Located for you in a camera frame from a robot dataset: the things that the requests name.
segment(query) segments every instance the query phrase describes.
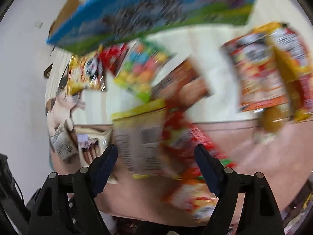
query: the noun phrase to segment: metal bolt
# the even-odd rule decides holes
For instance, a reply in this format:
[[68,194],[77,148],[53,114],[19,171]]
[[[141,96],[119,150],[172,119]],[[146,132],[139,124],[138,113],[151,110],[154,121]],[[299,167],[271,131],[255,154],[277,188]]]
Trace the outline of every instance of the metal bolt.
[[80,173],[86,173],[88,171],[88,167],[83,167],[83,168],[80,168],[79,172]]
[[55,172],[51,172],[49,174],[49,178],[54,179],[57,176],[57,174]]
[[264,175],[263,175],[262,172],[257,172],[257,173],[256,173],[256,176],[257,176],[259,179],[264,178]]
[[231,173],[233,172],[233,169],[232,169],[232,168],[229,168],[229,167],[226,167],[226,168],[224,169],[224,171],[225,171],[226,173],[228,173],[228,174],[231,174]]

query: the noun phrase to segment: black cable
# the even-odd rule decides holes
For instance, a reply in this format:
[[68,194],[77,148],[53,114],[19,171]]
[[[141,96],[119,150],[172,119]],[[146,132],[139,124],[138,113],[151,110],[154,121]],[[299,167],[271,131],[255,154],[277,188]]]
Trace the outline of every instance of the black cable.
[[13,178],[13,180],[14,180],[16,186],[18,187],[18,190],[20,191],[20,195],[21,195],[22,201],[24,202],[24,197],[23,197],[22,191],[21,191],[20,187],[18,186],[18,183],[16,183],[15,178]]

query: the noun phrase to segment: white wall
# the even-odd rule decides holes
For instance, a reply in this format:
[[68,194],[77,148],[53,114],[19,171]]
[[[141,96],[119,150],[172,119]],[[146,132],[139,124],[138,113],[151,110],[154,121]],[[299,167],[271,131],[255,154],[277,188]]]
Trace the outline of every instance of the white wall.
[[25,202],[51,172],[43,71],[52,47],[45,40],[65,2],[15,0],[0,22],[0,153],[8,156]]

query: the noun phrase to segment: pink tablecloth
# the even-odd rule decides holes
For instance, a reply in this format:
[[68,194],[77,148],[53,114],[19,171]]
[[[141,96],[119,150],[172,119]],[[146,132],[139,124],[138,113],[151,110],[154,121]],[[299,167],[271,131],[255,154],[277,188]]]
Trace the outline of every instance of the pink tablecloth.
[[[285,125],[281,135],[268,145],[254,143],[256,121],[200,124],[199,127],[237,163],[238,173],[264,173],[280,210],[292,201],[313,168],[313,121]],[[56,153],[51,151],[51,155],[54,169],[60,175],[80,168],[78,158],[66,164]],[[132,179],[121,159],[114,174],[119,183],[107,184],[96,198],[100,211],[166,225],[197,225],[184,211],[161,202],[162,196],[177,186],[178,181],[161,177]],[[239,220],[242,203],[243,195],[240,195],[233,221]]]

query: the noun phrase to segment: snack package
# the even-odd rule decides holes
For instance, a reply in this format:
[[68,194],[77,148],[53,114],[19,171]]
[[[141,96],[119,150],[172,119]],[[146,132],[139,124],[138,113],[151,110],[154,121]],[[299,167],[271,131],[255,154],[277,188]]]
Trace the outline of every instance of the snack package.
[[158,99],[111,116],[119,154],[134,178],[179,177],[160,147],[165,114],[165,102]]
[[194,160],[194,148],[198,144],[203,144],[210,155],[219,159],[224,167],[235,166],[207,135],[185,119],[183,112],[169,112],[162,132],[162,146],[187,166],[182,174],[183,178],[202,178]]
[[84,88],[101,91],[105,89],[102,62],[98,59],[101,51],[102,46],[83,57],[72,56],[69,62],[68,95],[78,93]]
[[154,76],[170,58],[165,48],[139,39],[126,55],[114,82],[147,103],[151,98]]
[[73,155],[78,154],[77,147],[63,124],[60,124],[55,131],[55,134],[51,138],[51,143],[63,161],[67,161]]
[[164,201],[184,209],[196,222],[207,222],[213,214],[218,198],[212,194],[203,180],[183,180]]
[[152,87],[152,99],[165,98],[169,110],[187,110],[201,98],[209,96],[207,84],[187,58],[157,85]]
[[[112,129],[99,132],[90,128],[75,127],[78,142],[79,160],[82,167],[88,167],[91,162],[100,157],[108,147]],[[108,183],[117,183],[116,177],[111,174]]]
[[287,103],[284,85],[275,64],[266,33],[249,33],[223,45],[230,55],[241,83],[242,111]]
[[128,46],[125,43],[104,48],[99,54],[99,59],[102,62],[103,68],[109,70],[113,76],[116,76],[127,51]]
[[277,68],[286,84],[295,121],[305,120],[313,112],[312,61],[301,36],[287,25],[271,22],[253,30],[266,32],[273,45]]

